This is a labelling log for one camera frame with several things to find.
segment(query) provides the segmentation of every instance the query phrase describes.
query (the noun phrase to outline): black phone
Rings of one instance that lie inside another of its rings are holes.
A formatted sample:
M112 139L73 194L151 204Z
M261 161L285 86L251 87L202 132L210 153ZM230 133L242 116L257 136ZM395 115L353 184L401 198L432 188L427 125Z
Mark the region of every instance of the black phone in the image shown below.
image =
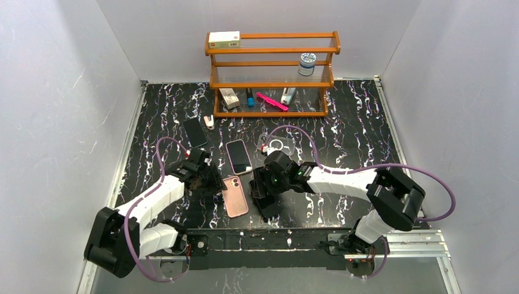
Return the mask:
M206 133L202 129L202 125L198 118L191 118L182 124L189 139L192 148L197 148L207 144Z
M227 154L235 175L252 172L252 164L243 140L229 142L225 145L225 148L227 148Z

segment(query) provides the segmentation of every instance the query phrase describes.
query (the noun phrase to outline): pink comb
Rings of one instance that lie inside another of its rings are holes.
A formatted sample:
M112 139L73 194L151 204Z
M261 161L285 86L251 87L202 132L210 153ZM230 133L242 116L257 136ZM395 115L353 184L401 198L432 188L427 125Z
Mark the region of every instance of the pink comb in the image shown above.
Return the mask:
M276 107L278 107L279 109L281 109L283 111L288 111L288 107L287 106L284 106L283 104L272 100L270 97L265 96L265 95L261 94L260 92L257 92L256 96L258 96L259 98L262 98L263 100L265 100L265 102L267 102L270 105L276 106Z

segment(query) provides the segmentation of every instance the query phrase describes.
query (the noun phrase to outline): pink smartphone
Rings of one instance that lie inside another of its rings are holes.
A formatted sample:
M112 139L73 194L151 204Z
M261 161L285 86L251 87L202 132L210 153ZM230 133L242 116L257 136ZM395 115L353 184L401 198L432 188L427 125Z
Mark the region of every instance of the pink smartphone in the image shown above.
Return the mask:
M239 176L252 172L252 164L243 140L229 142L225 144L225 148L235 175Z
M237 176L224 179L227 190L223 190L223 203L230 218L243 216L248 212L247 201L243 192L242 183Z

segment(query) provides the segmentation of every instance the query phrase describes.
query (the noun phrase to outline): smartphone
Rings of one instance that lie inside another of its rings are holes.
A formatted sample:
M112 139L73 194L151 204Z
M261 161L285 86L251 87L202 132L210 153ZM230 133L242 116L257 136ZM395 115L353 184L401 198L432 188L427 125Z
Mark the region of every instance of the smartphone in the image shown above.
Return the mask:
M236 140L225 145L231 167L235 175L243 175L244 173L252 172L252 164L248 157L247 149L243 140Z
M191 118L182 124L187 134L187 138L192 148L197 148L207 144L206 133L202 129L198 118Z
M230 218L243 216L248 212L247 201L243 192L242 183L237 176L224 179L227 190L223 190L223 204Z

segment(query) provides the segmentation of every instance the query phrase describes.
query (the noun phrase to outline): jar lid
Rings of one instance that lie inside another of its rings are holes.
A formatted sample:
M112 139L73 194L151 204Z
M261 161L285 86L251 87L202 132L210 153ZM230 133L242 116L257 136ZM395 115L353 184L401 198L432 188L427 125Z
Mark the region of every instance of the jar lid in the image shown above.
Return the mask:
M313 53L301 54L301 61L305 64L314 64L316 60L317 60L317 57Z

